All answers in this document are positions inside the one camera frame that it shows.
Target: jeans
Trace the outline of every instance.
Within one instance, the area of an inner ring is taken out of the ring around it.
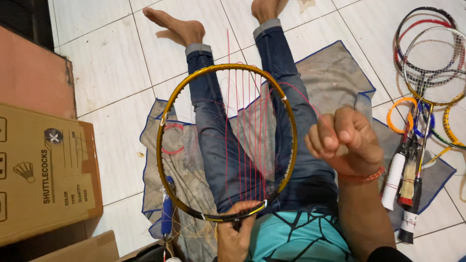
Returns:
[[[288,184],[279,197],[272,203],[268,203],[268,207],[259,213],[259,216],[278,211],[336,215],[338,188],[334,182],[335,172],[323,160],[315,159],[305,146],[304,136],[311,125],[317,123],[317,116],[306,101],[308,99],[306,88],[295,66],[280,20],[272,19],[265,22],[254,31],[254,36],[263,70],[270,73],[277,82],[291,84],[302,93],[300,94],[289,85],[281,84],[295,116],[298,135],[297,158]],[[214,64],[212,51],[204,44],[188,46],[186,59],[189,74]],[[261,189],[264,188],[261,186],[263,180],[259,179],[261,174],[250,166],[249,157],[233,134],[226,117],[216,73],[198,77],[189,85],[191,101],[196,113],[198,141],[204,161],[206,180],[212,191],[217,211],[224,213],[235,202],[249,199],[251,194],[256,194],[255,197],[259,199],[258,194],[263,193]],[[271,99],[277,118],[275,184],[272,186],[278,188],[288,166],[292,136],[287,112],[280,97],[272,91]],[[259,190],[248,192],[249,189],[244,188],[242,192],[239,192],[234,186],[238,176],[244,172],[244,167],[246,170],[250,170],[251,167],[253,174],[250,178],[247,176],[242,178],[246,179],[243,183],[251,184],[253,188],[259,188]]]

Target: white tape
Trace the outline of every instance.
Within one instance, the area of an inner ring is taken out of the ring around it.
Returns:
[[[160,121],[160,126],[163,126],[165,124],[165,121],[167,120],[168,113],[165,113],[165,115],[162,117],[162,120]]]
[[[390,172],[388,173],[387,182],[385,183],[384,195],[382,196],[382,205],[393,210],[393,202],[398,192],[401,176],[403,175],[403,167],[406,158],[400,153],[396,153],[391,161]]]
[[[416,220],[418,219],[418,215],[413,214],[408,211],[403,212],[403,221],[401,221],[401,229],[414,233],[416,228]]]

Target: blue grip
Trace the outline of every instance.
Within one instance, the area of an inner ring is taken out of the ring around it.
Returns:
[[[167,176],[168,183],[173,183],[173,179],[171,176]],[[162,217],[161,217],[161,233],[162,234],[169,234],[171,232],[171,221],[173,218],[173,205],[171,198],[169,196],[163,202],[162,205]]]

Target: bracelet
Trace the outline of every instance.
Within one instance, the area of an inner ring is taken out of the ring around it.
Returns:
[[[345,174],[338,174],[338,176],[343,179],[350,179],[350,180],[357,180],[357,181],[371,181],[371,180],[374,180],[380,177],[384,172],[385,172],[385,167],[381,166],[379,170],[377,171],[377,173],[367,176],[367,177],[350,176],[350,175],[345,175]]]

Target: foot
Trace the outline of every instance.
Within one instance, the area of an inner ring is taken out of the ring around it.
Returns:
[[[251,5],[253,16],[259,24],[277,18],[288,0],[254,0]]]
[[[181,21],[164,11],[154,10],[150,7],[144,8],[143,13],[152,22],[179,36],[184,47],[188,47],[192,43],[202,43],[206,34],[204,26],[199,21]]]

